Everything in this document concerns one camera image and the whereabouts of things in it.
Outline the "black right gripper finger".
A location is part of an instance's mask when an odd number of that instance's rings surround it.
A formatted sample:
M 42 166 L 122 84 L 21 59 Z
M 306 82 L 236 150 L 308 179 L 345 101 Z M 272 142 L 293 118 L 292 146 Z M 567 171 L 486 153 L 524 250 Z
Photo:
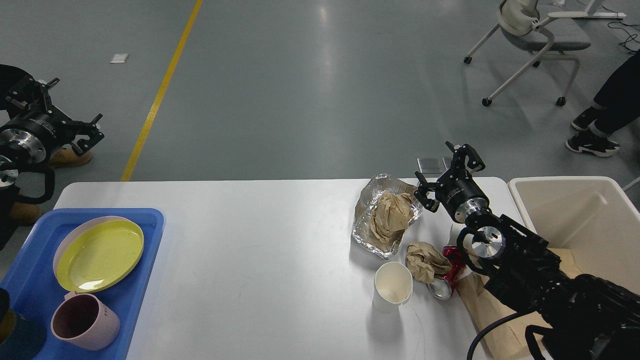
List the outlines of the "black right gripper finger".
M 455 145 L 446 141 L 445 145 L 452 153 L 450 166 L 446 174 L 451 180 L 471 180 L 473 174 L 484 171 L 486 164 L 477 150 L 469 144 Z
M 441 205 L 441 180 L 437 178 L 434 181 L 428 181 L 420 171 L 415 171 L 414 175 L 419 182 L 414 197 L 426 210 L 432 213 L 438 212 Z

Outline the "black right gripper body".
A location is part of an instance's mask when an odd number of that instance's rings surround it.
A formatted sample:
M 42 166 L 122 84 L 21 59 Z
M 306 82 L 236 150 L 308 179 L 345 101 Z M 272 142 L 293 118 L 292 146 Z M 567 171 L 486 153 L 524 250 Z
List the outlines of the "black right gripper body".
M 456 178 L 451 174 L 443 174 L 438 178 L 436 200 L 458 224 L 466 223 L 472 214 L 491 213 L 489 198 L 470 175 Z

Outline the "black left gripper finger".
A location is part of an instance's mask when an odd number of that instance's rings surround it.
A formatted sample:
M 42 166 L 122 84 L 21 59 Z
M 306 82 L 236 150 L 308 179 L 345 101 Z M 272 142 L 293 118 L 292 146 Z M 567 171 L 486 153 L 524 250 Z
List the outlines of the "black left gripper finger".
M 72 152 L 82 157 L 98 144 L 105 135 L 100 130 L 98 121 L 103 114 L 97 114 L 91 121 L 72 120 L 64 112 L 55 114 L 55 134 L 57 136 L 55 150 L 61 151 L 64 146 L 70 146 Z
M 50 82 L 43 83 L 26 75 L 14 84 L 4 95 L 6 111 L 9 118 L 15 118 L 24 111 L 37 111 L 48 116 L 54 113 L 50 89 L 56 86 L 60 79 L 55 77 Z

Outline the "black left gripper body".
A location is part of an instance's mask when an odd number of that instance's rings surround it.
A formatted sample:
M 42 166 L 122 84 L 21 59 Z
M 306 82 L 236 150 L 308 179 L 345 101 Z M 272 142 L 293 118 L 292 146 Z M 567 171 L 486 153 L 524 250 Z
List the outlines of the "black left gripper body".
M 1 127 L 0 154 L 18 164 L 42 164 L 63 146 L 63 139 L 51 117 L 26 111 Z

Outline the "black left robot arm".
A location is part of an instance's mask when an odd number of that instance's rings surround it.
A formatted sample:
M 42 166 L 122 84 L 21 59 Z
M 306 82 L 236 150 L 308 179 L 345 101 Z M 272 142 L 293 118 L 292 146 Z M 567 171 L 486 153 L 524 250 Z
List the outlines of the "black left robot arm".
M 98 126 L 102 114 L 91 121 L 71 119 L 56 107 L 50 90 L 59 83 L 27 74 L 2 95 L 9 121 L 1 126 L 1 246 L 4 248 L 21 223 L 38 219 L 38 205 L 49 201 L 55 190 L 55 171 L 50 162 L 64 146 L 79 160 L 88 160 L 91 150 L 105 138 Z M 42 174 L 44 191 L 30 197 L 21 193 L 21 174 Z

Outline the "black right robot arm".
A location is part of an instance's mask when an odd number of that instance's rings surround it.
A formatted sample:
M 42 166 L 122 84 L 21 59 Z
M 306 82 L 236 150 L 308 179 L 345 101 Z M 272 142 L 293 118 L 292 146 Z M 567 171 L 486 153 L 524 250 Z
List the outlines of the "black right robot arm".
M 640 353 L 639 296 L 598 276 L 570 278 L 548 241 L 490 209 L 473 180 L 485 163 L 473 146 L 446 141 L 450 166 L 435 181 L 416 172 L 414 196 L 430 212 L 443 206 L 462 224 L 455 246 L 471 271 L 487 276 L 484 288 L 513 313 L 487 325 L 471 342 L 467 359 L 485 335 L 509 321 L 539 313 L 548 326 L 528 325 L 525 340 L 533 359 L 543 353 L 536 335 L 555 360 L 630 360 Z

